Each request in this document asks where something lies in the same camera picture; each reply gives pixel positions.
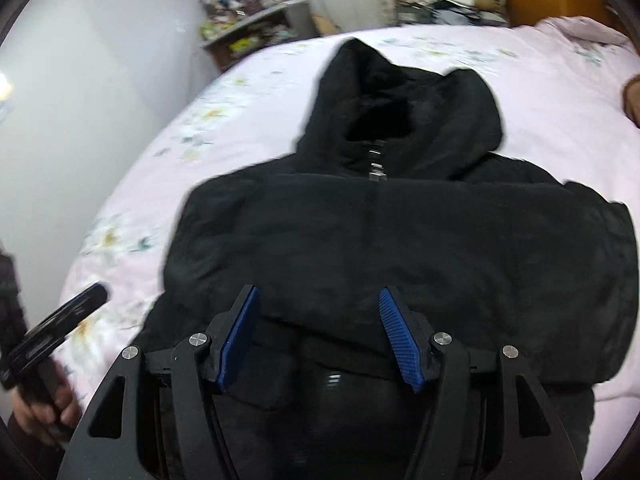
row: black jacket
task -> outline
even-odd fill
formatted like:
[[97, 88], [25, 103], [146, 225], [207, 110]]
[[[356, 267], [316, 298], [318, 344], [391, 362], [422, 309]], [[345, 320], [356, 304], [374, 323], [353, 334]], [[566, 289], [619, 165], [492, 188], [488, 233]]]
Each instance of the black jacket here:
[[[136, 343], [174, 346], [228, 310], [243, 284], [260, 288], [255, 347], [233, 394], [218, 401], [230, 452], [246, 468], [241, 478], [300, 478], [296, 460], [314, 478], [318, 464], [310, 464], [320, 459], [310, 448], [350, 431], [360, 435], [354, 447], [328, 447], [364, 453], [370, 465], [383, 438], [373, 433], [394, 424], [406, 440], [396, 439], [397, 449], [378, 444], [401, 470], [415, 413], [378, 317], [377, 294], [388, 284], [470, 347], [519, 348], [584, 455], [590, 386], [618, 371], [635, 327], [633, 226], [624, 205], [493, 154], [501, 140], [494, 98], [475, 72], [397, 67], [351, 40], [319, 83], [295, 154], [191, 193], [165, 292]], [[370, 180], [372, 170], [386, 180]], [[352, 383], [345, 405], [320, 401], [326, 389], [310, 393], [336, 373]], [[362, 402], [347, 409], [350, 396]], [[292, 438], [299, 426], [306, 430]]]

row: pink bedsheet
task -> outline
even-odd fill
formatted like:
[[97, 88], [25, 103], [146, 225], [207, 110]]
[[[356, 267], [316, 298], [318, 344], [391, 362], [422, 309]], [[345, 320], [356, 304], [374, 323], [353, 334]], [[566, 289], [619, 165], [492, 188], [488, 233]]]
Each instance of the pink bedsheet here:
[[[423, 25], [349, 36], [396, 64], [475, 69], [502, 113], [500, 153], [624, 202], [640, 221], [640, 130], [621, 103], [640, 57], [621, 34], [585, 18], [559, 18], [517, 29]], [[236, 66], [158, 135], [105, 202], [62, 294], [66, 301], [98, 280], [111, 289], [111, 301], [56, 353], [84, 405], [162, 291], [164, 253], [186, 194], [203, 180], [291, 152], [316, 78], [343, 40], [274, 47]], [[638, 331], [620, 373], [594, 391], [586, 480], [609, 460], [640, 408]]]

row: human hand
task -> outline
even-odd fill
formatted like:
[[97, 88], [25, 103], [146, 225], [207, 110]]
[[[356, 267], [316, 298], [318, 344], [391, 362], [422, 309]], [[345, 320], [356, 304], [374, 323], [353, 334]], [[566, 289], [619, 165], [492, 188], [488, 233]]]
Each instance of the human hand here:
[[[53, 396], [56, 406], [60, 410], [60, 422], [70, 428], [75, 428], [80, 421], [82, 409], [69, 386], [62, 367], [56, 363], [56, 375], [60, 386]], [[56, 421], [56, 413], [52, 406], [36, 402], [28, 404], [21, 396], [18, 388], [10, 392], [14, 417], [24, 433], [33, 435], [47, 446], [54, 446], [55, 441], [48, 429]]]

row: blue textured pad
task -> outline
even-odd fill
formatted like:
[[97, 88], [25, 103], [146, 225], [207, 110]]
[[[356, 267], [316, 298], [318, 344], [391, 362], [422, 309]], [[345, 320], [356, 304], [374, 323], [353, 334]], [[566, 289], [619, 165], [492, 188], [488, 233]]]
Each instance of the blue textured pad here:
[[242, 304], [236, 322], [226, 338], [220, 352], [220, 372], [216, 384], [221, 393], [236, 381], [242, 361], [251, 345], [255, 325], [260, 318], [260, 295], [257, 288], [252, 288], [249, 296]]
[[425, 379], [420, 368], [420, 349], [387, 288], [380, 292], [378, 309], [404, 382], [410, 384], [414, 392], [421, 391]]

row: metal screw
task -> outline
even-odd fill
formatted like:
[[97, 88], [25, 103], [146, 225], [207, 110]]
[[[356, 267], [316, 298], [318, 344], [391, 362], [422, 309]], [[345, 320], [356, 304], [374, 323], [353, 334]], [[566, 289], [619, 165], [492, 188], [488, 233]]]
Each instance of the metal screw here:
[[189, 343], [193, 346], [200, 346], [207, 342], [207, 335], [202, 332], [198, 332], [197, 334], [193, 334], [189, 338]]
[[451, 343], [451, 336], [446, 332], [438, 332], [435, 336], [433, 336], [433, 339], [439, 345], [448, 345], [449, 343]]
[[138, 347], [137, 346], [127, 346], [122, 351], [122, 357], [125, 359], [133, 359], [136, 355], [138, 355]]
[[515, 359], [518, 357], [518, 349], [515, 346], [507, 345], [502, 349], [502, 353], [505, 354], [509, 359]]

